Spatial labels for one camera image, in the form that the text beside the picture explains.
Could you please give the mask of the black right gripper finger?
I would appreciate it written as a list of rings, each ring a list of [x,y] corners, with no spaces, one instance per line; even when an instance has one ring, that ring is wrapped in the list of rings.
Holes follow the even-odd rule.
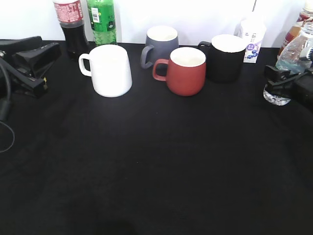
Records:
[[[266,91],[271,95],[292,99],[294,80],[299,74],[304,73],[305,70],[292,74],[290,70],[279,70],[274,66],[266,65],[264,69],[264,76],[267,80]]]

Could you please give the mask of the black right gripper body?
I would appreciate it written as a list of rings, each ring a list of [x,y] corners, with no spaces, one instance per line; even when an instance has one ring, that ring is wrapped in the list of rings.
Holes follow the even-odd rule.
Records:
[[[295,78],[292,99],[308,110],[313,109],[313,70],[305,70]]]

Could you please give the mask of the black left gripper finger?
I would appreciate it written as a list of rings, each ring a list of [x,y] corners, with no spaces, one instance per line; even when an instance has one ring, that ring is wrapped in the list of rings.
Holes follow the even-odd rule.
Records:
[[[62,55],[58,43],[43,44],[40,36],[19,40],[1,40],[3,60],[15,69],[27,71],[35,78],[43,78],[54,62]]]
[[[47,93],[46,81],[36,78],[30,70],[18,68],[16,72],[10,72],[9,76],[12,82],[12,91],[15,94],[40,98]]]

